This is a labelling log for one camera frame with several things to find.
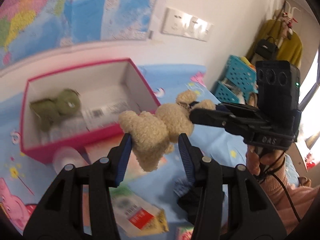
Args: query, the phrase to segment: window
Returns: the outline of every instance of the window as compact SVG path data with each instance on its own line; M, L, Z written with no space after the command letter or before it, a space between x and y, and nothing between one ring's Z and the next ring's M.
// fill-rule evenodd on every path
M300 87L299 103L316 83L318 71L318 53ZM302 112L297 146L306 161L307 169L320 162L320 89L318 89Z

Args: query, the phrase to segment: bed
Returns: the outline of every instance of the bed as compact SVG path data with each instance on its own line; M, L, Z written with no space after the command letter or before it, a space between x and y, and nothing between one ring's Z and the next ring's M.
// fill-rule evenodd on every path
M198 99L219 101L207 90L203 83L205 67L201 65L148 65L140 66L159 101L174 102L178 93L191 89L198 94ZM32 210L41 199L56 173L51 164L44 165L20 152L19 147L19 115L22 93L0 103L0 182L4 182L5 193L16 196L19 205ZM196 125L190 142L199 147L206 156L226 166L245 164L247 146L243 138L226 133L222 128ZM177 205L178 195L187 189L182 187L186 180L180 154L175 151L166 156L166 165L158 170L129 182L130 189L144 200L165 210L169 223L169 232L159 235L145 236L149 239L174 239L177 226L188 225L187 214ZM298 174L290 157L286 158L289 182L298 186ZM227 221L228 198L223 203L222 222ZM22 233L18 220L13 221L17 230ZM120 230L122 239L128 239Z

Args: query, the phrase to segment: beige teddy bear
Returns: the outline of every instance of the beige teddy bear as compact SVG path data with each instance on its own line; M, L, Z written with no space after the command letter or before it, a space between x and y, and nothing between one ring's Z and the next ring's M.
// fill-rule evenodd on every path
M189 120L189 111L193 108L215 109L211 100L203 100L190 107L197 95L191 90L180 93L176 103L167 103L158 107L155 114L125 111L119 115L119 124L125 133L132 136L132 150L144 171L157 169L164 153L174 150L171 143L177 143L181 133L192 134L194 125Z

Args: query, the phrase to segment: pink cartoon pig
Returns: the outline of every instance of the pink cartoon pig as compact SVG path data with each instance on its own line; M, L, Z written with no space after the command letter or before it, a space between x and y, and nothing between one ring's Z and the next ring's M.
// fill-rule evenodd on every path
M198 82L200 85L206 87L203 82L203 77L204 77L204 73L199 71L194 76L192 76L190 79L191 79L191 81Z
M11 195L3 178L0 178L0 206L11 222L24 230L36 205L25 205L20 198Z

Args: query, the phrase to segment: open box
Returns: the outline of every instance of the open box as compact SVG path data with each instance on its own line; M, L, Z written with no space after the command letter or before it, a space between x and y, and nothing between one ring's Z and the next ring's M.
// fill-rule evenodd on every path
M63 89L79 93L79 114L42 132L30 102L54 98ZM52 162L62 146L76 150L122 132L117 117L133 110L154 112L160 105L153 91L130 59L73 66L28 80L20 118L21 151L42 163Z

